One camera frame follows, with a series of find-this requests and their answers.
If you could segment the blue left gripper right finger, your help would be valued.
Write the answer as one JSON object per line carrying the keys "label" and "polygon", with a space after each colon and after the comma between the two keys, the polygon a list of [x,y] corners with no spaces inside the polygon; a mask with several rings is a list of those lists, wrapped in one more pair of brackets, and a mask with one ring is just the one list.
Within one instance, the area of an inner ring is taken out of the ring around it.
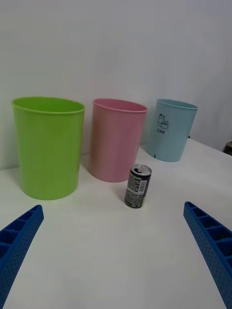
{"label": "blue left gripper right finger", "polygon": [[184,218],[214,279],[225,307],[232,308],[232,232],[187,201]]}

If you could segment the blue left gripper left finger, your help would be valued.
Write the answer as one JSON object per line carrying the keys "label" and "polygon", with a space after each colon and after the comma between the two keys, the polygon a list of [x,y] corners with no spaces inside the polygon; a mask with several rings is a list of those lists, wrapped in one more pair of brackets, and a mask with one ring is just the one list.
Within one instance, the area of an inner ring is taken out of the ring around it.
{"label": "blue left gripper left finger", "polygon": [[0,308],[43,220],[42,206],[36,205],[0,231]]}

